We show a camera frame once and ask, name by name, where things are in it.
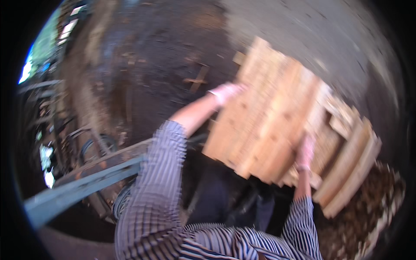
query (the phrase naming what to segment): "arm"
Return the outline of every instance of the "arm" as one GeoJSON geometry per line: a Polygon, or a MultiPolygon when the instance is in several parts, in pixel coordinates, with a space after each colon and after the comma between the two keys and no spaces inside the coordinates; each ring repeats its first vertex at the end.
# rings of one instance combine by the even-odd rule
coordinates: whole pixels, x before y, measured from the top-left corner
{"type": "Polygon", "coordinates": [[[186,137],[224,104],[221,98],[232,97],[224,94],[224,85],[177,111],[155,132],[142,164],[142,177],[132,186],[130,201],[117,223],[118,259],[179,256],[182,238],[178,202],[186,137]]]}
{"type": "Polygon", "coordinates": [[[313,204],[309,184],[310,163],[313,159],[315,138],[306,135],[296,157],[299,181],[283,228],[283,238],[301,253],[313,259],[322,259],[318,234],[313,222],[313,204]]]}

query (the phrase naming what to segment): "dirt ground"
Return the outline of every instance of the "dirt ground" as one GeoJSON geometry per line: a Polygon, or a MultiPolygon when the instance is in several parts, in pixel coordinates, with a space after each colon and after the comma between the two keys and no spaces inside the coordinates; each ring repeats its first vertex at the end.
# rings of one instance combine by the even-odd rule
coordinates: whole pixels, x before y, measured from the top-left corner
{"type": "Polygon", "coordinates": [[[356,0],[96,0],[61,78],[78,125],[91,123],[126,147],[232,81],[235,52],[245,52],[256,35],[356,106],[383,141],[379,159],[396,160],[403,142],[400,65],[382,21],[356,0]],[[199,63],[210,66],[208,83],[193,94],[183,80],[197,76],[199,63]]]}

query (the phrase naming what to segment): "striped shirt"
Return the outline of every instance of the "striped shirt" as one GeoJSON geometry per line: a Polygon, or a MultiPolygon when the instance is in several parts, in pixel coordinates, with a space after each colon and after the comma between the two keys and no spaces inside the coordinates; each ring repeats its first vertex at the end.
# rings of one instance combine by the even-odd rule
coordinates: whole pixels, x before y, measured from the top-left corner
{"type": "Polygon", "coordinates": [[[310,197],[292,203],[281,238],[254,228],[201,223],[181,226],[179,198],[186,137],[177,122],[154,134],[116,228],[117,259],[322,259],[310,197]]]}

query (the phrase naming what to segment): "metal rail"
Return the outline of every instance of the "metal rail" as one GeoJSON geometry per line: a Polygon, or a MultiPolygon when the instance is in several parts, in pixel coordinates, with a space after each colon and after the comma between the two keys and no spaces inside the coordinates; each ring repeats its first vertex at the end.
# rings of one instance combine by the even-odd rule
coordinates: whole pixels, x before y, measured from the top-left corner
{"type": "Polygon", "coordinates": [[[27,199],[25,210],[30,222],[38,229],[88,195],[138,173],[143,159],[143,156],[131,159],[27,199]]]}

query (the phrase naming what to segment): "wooden pallet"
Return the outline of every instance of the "wooden pallet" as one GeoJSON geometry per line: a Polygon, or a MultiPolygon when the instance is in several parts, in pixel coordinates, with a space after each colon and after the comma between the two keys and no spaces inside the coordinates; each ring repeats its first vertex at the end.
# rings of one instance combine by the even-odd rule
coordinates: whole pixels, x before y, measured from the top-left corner
{"type": "Polygon", "coordinates": [[[296,147],[306,131],[317,136],[311,165],[313,199],[334,217],[368,174],[381,141],[368,119],[334,97],[297,60],[255,38],[235,81],[250,85],[219,113],[203,153],[238,175],[296,186],[296,147]]]}

